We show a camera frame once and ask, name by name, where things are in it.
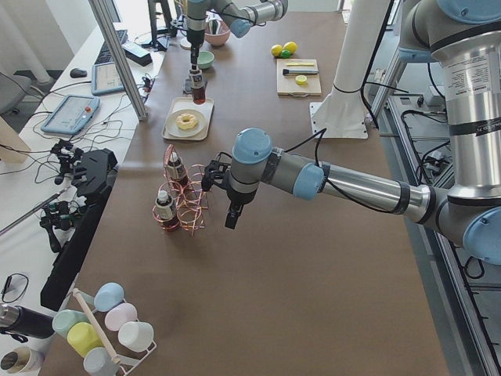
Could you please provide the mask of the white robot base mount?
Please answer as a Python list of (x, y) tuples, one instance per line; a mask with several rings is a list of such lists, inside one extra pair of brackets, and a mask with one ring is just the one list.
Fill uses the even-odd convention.
[(368, 137), (363, 86), (392, 6), (392, 1), (356, 1), (352, 6), (333, 88), (321, 103), (310, 104), (313, 132), (325, 129), (323, 136), (331, 139)]

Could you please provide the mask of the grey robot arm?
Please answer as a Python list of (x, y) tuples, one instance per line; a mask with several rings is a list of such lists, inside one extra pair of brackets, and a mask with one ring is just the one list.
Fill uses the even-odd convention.
[(237, 38), (242, 38), (253, 26), (282, 19), (287, 10), (287, 0), (261, 1), (243, 8), (228, 0), (189, 0), (185, 18), (187, 39), (191, 45), (191, 68), (196, 68), (200, 46), (204, 41), (207, 12), (214, 11)]
[(410, 186), (291, 155), (275, 148), (259, 128), (243, 130), (230, 164), (211, 162), (203, 190), (219, 186), (234, 228), (260, 183), (305, 200), (318, 193), (350, 200), (376, 212), (404, 215), (433, 229), (471, 256), (500, 262), (500, 4), (497, 1), (407, 1), (400, 49), (438, 61), (454, 185), (445, 190)]

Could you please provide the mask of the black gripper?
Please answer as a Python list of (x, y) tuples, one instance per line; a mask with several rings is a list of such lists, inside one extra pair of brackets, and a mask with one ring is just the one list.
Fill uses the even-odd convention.
[(243, 210), (243, 206), (252, 202), (257, 190), (254, 189), (249, 192), (243, 192), (240, 188), (235, 188), (231, 184), (230, 177), (230, 163), (213, 159), (204, 168), (201, 187), (203, 192), (208, 192), (213, 185), (216, 185), (227, 193), (230, 199), (230, 208), (225, 218), (225, 227), (234, 230)]
[(190, 50), (190, 63), (192, 70), (198, 70), (198, 58), (200, 54), (200, 47), (204, 43), (204, 30), (189, 29), (186, 32), (188, 42), (191, 44)]

